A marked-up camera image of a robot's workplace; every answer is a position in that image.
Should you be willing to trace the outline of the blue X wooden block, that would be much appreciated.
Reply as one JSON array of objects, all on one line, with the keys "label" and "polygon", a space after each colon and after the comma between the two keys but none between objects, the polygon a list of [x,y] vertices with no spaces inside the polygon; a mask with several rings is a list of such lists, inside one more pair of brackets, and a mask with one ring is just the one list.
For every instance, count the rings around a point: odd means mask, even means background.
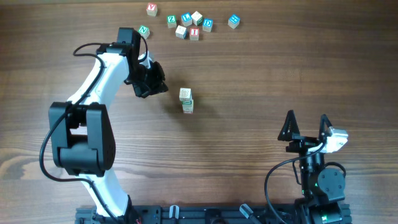
[{"label": "blue X wooden block", "polygon": [[192,101],[192,89],[191,88],[181,88],[179,92],[179,100],[181,102]]}]

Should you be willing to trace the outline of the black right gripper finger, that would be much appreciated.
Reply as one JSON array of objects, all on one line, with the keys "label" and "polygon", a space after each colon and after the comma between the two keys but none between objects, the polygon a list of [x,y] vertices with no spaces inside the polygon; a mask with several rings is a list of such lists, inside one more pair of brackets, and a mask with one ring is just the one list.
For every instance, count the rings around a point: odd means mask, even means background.
[{"label": "black right gripper finger", "polygon": [[331,127],[332,124],[328,119],[326,114],[321,115],[320,117],[320,128],[319,128],[319,140],[324,140],[328,136],[328,128]]},{"label": "black right gripper finger", "polygon": [[293,110],[287,112],[285,123],[277,137],[278,141],[294,141],[300,138],[300,131]]}]

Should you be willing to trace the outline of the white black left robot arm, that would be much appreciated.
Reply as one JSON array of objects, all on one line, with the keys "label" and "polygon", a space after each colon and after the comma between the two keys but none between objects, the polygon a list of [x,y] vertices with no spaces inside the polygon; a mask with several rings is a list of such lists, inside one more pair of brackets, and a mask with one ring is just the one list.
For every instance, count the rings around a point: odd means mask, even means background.
[{"label": "white black left robot arm", "polygon": [[108,115],[119,87],[131,85],[139,98],[168,91],[165,74],[149,51],[140,53],[144,35],[121,27],[117,40],[98,43],[95,65],[82,86],[67,101],[49,108],[50,129],[39,153],[42,173],[56,182],[44,165],[47,144],[52,145],[54,164],[65,169],[67,182],[82,182],[96,206],[78,209],[77,223],[141,223],[130,196],[119,184],[113,169],[116,142]]}]

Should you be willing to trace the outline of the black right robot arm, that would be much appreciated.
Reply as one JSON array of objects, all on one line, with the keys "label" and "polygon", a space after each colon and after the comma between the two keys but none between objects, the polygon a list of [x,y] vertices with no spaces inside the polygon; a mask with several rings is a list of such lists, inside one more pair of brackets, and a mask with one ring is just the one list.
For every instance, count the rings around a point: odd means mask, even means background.
[{"label": "black right robot arm", "polygon": [[327,115],[320,118],[318,137],[302,136],[292,110],[277,138],[287,141],[286,151],[298,154],[303,198],[295,200],[294,223],[342,223],[339,202],[345,199],[345,168],[337,162],[325,162],[325,154],[339,151],[348,142],[344,129],[332,126]]}]

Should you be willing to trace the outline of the green sided wooden block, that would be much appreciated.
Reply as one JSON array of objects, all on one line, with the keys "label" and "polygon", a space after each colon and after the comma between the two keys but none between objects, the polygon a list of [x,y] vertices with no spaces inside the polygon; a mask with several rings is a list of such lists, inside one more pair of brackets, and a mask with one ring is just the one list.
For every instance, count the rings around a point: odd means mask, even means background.
[{"label": "green sided wooden block", "polygon": [[193,100],[183,101],[182,102],[183,112],[184,111],[192,111],[193,112],[193,105],[194,105],[194,101]]}]

